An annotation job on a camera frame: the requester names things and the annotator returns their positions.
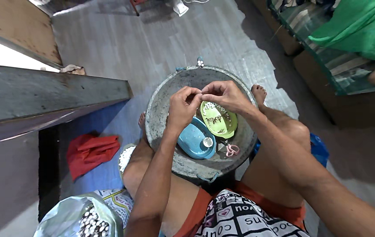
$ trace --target red cloth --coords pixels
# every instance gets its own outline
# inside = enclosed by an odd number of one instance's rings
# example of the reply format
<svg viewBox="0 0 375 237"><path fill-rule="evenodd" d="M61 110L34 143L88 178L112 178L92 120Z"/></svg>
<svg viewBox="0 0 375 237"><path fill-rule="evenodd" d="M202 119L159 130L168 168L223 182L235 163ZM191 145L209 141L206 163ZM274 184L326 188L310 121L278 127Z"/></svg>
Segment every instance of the red cloth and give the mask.
<svg viewBox="0 0 375 237"><path fill-rule="evenodd" d="M111 160L120 148L118 136L81 135L69 143L66 159L72 180Z"/></svg>

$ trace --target pink scissors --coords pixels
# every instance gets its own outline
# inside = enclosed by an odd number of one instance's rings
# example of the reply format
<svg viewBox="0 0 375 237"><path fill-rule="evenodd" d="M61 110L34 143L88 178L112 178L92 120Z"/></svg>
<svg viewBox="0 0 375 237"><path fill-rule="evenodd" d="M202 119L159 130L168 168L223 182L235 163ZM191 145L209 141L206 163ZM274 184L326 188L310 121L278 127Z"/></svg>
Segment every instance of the pink scissors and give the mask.
<svg viewBox="0 0 375 237"><path fill-rule="evenodd" d="M227 153L225 154L227 157L237 155L240 152L240 148L236 145L230 145L226 142L221 142L222 144L226 145Z"/></svg>

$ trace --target clear plastic bag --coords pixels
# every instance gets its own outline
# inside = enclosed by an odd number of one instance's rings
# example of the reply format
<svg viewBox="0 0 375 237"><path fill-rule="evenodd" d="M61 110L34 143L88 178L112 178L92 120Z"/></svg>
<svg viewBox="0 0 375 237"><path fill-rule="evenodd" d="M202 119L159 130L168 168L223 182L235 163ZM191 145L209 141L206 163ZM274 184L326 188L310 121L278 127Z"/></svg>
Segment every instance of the clear plastic bag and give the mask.
<svg viewBox="0 0 375 237"><path fill-rule="evenodd" d="M109 223L109 237L122 237L122 219L106 204L102 196L94 192L68 197L60 201L38 224L34 237L76 237L80 229L79 221L85 213L86 207L91 203L99 218Z"/></svg>

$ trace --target knee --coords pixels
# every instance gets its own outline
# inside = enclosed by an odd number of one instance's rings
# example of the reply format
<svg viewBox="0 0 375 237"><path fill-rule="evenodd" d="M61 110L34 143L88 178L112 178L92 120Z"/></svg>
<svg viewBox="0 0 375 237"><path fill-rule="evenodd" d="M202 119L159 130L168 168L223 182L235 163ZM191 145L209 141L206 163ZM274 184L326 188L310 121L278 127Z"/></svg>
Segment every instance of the knee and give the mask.
<svg viewBox="0 0 375 237"><path fill-rule="evenodd" d="M300 121L290 119L285 122L281 130L295 141L300 143L309 142L310 145L310 131L306 125L302 124Z"/></svg>

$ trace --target blue plastic bag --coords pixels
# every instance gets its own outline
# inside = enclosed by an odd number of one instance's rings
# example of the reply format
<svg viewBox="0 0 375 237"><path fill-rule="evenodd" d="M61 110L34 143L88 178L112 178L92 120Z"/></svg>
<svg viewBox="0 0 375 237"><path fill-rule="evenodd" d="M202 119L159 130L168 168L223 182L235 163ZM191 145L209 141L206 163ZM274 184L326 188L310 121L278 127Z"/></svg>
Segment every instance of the blue plastic bag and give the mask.
<svg viewBox="0 0 375 237"><path fill-rule="evenodd" d="M320 137L314 135L313 133L310 133L310 144L311 154L317 159L317 161L319 161L320 164L323 165L323 167L326 168L327 160L329 159L329 152L327 151L325 144L322 142ZM258 140L252 152L253 157L255 157L255 155L258 153L260 147L261 142Z"/></svg>

